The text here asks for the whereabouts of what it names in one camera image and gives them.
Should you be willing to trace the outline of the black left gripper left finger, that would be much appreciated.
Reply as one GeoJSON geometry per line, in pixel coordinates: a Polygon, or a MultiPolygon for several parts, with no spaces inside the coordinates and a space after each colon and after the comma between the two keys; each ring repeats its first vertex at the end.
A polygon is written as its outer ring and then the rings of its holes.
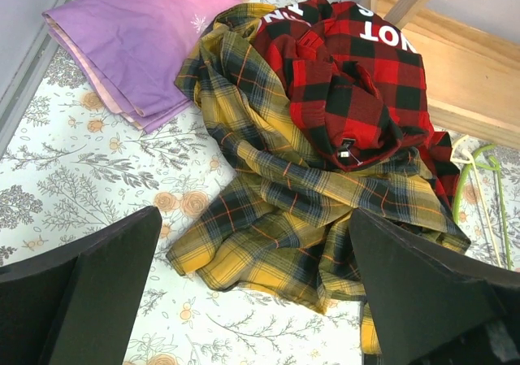
{"type": "Polygon", "coordinates": [[[163,219],[148,206],[1,268],[3,364],[121,364],[163,219]]]}

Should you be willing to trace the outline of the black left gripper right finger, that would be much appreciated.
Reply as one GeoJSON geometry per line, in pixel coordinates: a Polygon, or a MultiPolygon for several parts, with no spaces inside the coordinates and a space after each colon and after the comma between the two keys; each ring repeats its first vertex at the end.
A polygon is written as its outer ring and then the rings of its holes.
{"type": "Polygon", "coordinates": [[[357,209],[353,251],[379,340],[366,364],[517,364],[519,274],[357,209]]]}

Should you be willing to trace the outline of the cream clothes hanger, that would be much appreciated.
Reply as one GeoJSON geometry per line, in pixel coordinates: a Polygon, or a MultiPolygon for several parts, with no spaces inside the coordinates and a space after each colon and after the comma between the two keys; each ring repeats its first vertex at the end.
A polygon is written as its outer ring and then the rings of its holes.
{"type": "Polygon", "coordinates": [[[457,184],[457,190],[455,192],[455,197],[453,198],[453,217],[456,222],[459,219],[459,208],[461,205],[462,199],[462,190],[464,185],[466,184],[466,178],[472,172],[474,174],[474,180],[476,182],[477,191],[474,193],[474,196],[479,196],[479,202],[483,208],[484,218],[487,224],[487,232],[489,235],[489,240],[491,241],[491,250],[495,255],[494,260],[498,267],[503,267],[500,252],[496,243],[496,234],[492,229],[492,222],[488,212],[488,205],[485,201],[484,197],[484,189],[482,186],[482,182],[479,176],[479,170],[476,163],[477,154],[471,153],[465,146],[466,140],[469,138],[467,134],[461,135],[454,143],[453,150],[450,156],[450,161],[453,164],[461,165],[460,178],[457,184]]]}

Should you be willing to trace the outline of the green clothes hanger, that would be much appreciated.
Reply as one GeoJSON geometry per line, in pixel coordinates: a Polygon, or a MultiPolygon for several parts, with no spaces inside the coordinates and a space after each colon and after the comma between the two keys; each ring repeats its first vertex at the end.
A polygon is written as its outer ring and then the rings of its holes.
{"type": "Polygon", "coordinates": [[[485,223],[482,234],[487,234],[487,243],[490,254],[494,258],[494,262],[498,267],[505,268],[509,271],[514,269],[513,259],[511,255],[511,245],[509,239],[509,230],[506,218],[505,191],[502,180],[502,168],[498,158],[494,154],[486,156],[486,153],[494,151],[496,144],[487,144],[480,146],[476,150],[470,152],[468,148],[461,147],[467,136],[463,136],[454,143],[453,152],[450,160],[456,165],[461,165],[460,180],[456,188],[455,197],[453,198],[453,217],[459,224],[462,200],[464,199],[464,188],[468,179],[474,182],[473,196],[476,206],[481,209],[483,220],[485,223]],[[492,216],[488,201],[486,199],[486,185],[483,182],[480,171],[490,172],[494,176],[496,182],[497,208],[498,218],[496,224],[499,232],[494,228],[492,216]]]}

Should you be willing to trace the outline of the yellow plaid shirt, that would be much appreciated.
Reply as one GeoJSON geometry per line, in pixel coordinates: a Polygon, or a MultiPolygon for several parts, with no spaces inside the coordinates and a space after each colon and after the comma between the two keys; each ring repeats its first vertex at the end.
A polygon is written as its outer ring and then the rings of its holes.
{"type": "Polygon", "coordinates": [[[243,3],[220,13],[175,83],[200,109],[236,170],[233,181],[168,251],[175,270],[224,291],[241,285],[324,313],[365,290],[350,241],[353,210],[462,253],[470,239],[432,188],[416,148],[367,168],[327,165],[293,123],[284,87],[255,50],[261,18],[277,9],[243,3]]]}

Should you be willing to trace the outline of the red black plaid shirt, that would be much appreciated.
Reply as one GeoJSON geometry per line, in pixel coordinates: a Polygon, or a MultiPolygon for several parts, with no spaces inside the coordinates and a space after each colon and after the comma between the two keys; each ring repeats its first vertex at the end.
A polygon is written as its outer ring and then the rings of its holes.
{"type": "Polygon", "coordinates": [[[452,202],[451,139],[433,128],[423,59],[399,29],[355,2],[307,0],[265,14],[253,45],[327,165],[352,172],[416,148],[452,202]]]}

